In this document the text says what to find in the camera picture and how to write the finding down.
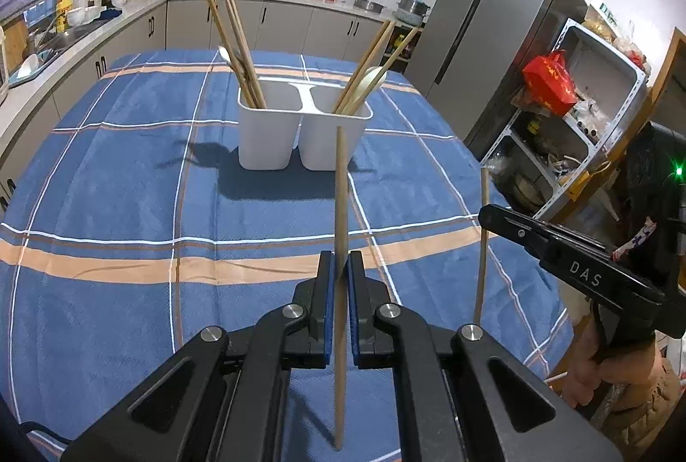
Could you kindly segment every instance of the red container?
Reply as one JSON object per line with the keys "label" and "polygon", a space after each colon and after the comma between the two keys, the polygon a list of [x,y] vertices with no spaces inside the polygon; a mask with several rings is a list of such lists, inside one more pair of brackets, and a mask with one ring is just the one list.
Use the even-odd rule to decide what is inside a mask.
{"label": "red container", "polygon": [[522,74],[534,99],[553,114],[563,117],[577,102],[575,85],[565,68],[563,50],[536,56]]}

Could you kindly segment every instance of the metal screw head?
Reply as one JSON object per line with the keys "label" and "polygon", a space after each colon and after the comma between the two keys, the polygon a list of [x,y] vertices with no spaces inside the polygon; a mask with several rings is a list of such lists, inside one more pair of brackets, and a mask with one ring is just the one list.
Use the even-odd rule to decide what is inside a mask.
{"label": "metal screw head", "polygon": [[479,325],[465,325],[462,327],[462,330],[460,331],[464,338],[471,342],[476,342],[477,340],[481,340],[481,338],[484,335],[484,331],[481,330],[481,327]]}
{"label": "metal screw head", "polygon": [[385,303],[379,308],[379,313],[385,318],[396,318],[400,315],[400,306],[395,303]]}
{"label": "metal screw head", "polygon": [[304,309],[301,308],[297,303],[289,303],[281,310],[281,312],[285,318],[300,318],[303,316]]}
{"label": "metal screw head", "polygon": [[222,337],[222,332],[219,327],[205,327],[200,331],[200,338],[205,342],[216,342]]}

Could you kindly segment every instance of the person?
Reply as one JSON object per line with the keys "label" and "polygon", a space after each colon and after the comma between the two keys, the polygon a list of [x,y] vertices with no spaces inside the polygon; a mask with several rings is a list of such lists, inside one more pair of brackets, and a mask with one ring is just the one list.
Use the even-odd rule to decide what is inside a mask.
{"label": "person", "polygon": [[596,325],[586,325],[572,353],[562,398],[572,408],[586,406],[601,381],[629,386],[612,408],[601,432],[619,448],[626,462],[637,461],[664,427],[680,396],[680,382],[656,341],[607,358],[598,364]]}

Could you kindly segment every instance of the bowl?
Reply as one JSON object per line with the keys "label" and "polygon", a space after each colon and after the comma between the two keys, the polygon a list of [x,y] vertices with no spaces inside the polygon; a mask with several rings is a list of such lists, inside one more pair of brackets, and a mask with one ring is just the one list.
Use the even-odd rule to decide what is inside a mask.
{"label": "bowl", "polygon": [[112,0],[112,7],[114,9],[122,9],[124,7],[124,4],[128,2],[129,0]]}
{"label": "bowl", "polygon": [[86,21],[86,10],[82,7],[66,12],[66,22],[70,27],[78,27]]}

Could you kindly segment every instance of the person's hand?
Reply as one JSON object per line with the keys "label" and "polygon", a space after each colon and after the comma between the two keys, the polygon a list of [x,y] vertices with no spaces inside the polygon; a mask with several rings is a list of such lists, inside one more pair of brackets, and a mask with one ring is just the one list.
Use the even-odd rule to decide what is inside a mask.
{"label": "person's hand", "polygon": [[627,354],[607,358],[599,365],[591,359],[598,348],[598,330],[591,322],[586,325],[574,349],[563,385],[562,398],[569,406],[586,406],[601,381],[630,385],[613,410],[633,408],[650,399],[663,373],[662,357],[655,342]]}

